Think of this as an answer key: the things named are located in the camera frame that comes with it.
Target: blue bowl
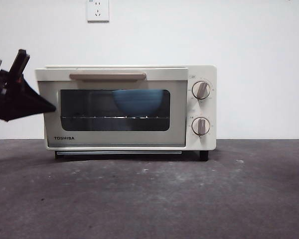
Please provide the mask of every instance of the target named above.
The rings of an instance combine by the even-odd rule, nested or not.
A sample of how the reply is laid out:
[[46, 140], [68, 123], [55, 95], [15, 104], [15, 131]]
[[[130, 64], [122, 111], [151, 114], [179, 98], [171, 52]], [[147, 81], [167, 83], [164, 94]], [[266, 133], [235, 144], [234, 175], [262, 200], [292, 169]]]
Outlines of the blue bowl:
[[118, 109], [130, 117], [150, 116], [161, 105], [163, 90], [119, 90], [113, 91]]

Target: oven door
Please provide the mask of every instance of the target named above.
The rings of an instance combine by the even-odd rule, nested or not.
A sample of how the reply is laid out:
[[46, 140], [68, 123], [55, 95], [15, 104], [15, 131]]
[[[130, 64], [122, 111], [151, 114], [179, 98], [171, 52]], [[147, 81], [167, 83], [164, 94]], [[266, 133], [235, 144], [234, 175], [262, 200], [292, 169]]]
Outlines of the oven door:
[[184, 147], [187, 68], [45, 69], [49, 147]]

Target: electrical outlet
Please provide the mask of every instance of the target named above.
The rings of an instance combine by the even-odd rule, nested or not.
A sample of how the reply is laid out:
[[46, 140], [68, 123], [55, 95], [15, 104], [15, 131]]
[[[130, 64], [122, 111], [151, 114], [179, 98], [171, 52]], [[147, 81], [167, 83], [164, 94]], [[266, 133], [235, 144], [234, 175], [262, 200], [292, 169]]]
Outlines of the electrical outlet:
[[88, 22], [108, 22], [110, 20], [110, 0], [87, 0]]

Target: glass window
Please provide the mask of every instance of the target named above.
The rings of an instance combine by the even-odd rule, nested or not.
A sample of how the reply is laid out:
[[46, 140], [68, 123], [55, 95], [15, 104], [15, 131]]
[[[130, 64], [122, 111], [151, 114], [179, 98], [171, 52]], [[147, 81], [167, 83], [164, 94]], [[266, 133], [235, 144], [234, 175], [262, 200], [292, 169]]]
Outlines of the glass window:
[[167, 90], [61, 90], [61, 123], [66, 131], [166, 131]]

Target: control knob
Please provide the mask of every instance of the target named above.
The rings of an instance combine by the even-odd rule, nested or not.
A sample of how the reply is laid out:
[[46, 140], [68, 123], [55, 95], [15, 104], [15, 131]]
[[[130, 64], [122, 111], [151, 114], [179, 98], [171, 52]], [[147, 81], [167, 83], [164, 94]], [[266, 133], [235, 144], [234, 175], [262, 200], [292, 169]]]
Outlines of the control knob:
[[193, 123], [191, 124], [191, 128], [195, 134], [202, 136], [209, 132], [210, 124], [207, 119], [199, 117], [194, 119]]
[[203, 100], [209, 96], [210, 86], [207, 82], [199, 81], [193, 85], [193, 88], [191, 89], [191, 91], [192, 91], [193, 95], [195, 96], [195, 98], [197, 98], [199, 100]]

